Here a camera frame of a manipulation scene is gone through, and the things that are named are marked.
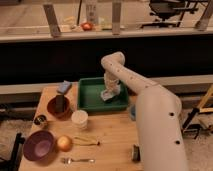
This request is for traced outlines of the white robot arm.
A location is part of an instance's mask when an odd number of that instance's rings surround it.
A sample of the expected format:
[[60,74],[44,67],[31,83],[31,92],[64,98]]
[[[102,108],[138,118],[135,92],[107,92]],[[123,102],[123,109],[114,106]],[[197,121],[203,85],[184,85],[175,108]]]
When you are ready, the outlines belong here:
[[101,59],[106,87],[120,80],[137,94],[135,116],[144,171],[189,171],[179,122],[180,98],[124,63],[122,52]]

